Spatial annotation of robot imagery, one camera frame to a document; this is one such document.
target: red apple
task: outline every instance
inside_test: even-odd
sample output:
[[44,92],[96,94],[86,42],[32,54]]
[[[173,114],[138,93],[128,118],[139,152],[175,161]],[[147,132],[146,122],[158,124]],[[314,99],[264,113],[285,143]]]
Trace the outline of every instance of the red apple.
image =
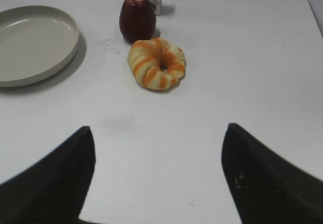
[[156,28],[156,15],[149,0],[125,0],[119,26],[121,34],[129,43],[151,39]]

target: orange striped bagel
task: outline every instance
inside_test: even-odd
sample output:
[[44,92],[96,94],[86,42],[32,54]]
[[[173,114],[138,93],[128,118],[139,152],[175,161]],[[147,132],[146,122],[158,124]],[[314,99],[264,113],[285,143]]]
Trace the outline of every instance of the orange striped bagel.
[[172,87],[185,74],[183,51],[161,38],[136,41],[128,65],[140,85],[154,90]]

